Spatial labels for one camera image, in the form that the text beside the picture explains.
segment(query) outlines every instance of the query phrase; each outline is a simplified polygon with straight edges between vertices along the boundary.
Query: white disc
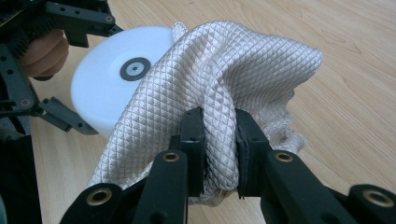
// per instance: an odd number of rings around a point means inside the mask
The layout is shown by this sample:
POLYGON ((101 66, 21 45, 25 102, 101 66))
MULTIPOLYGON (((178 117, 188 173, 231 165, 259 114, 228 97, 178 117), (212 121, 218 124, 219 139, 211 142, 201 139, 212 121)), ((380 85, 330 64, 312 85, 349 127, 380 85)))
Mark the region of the white disc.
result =
POLYGON ((173 45, 172 29, 138 27, 113 35, 78 65, 71 84, 77 113, 108 138, 147 73, 173 45))

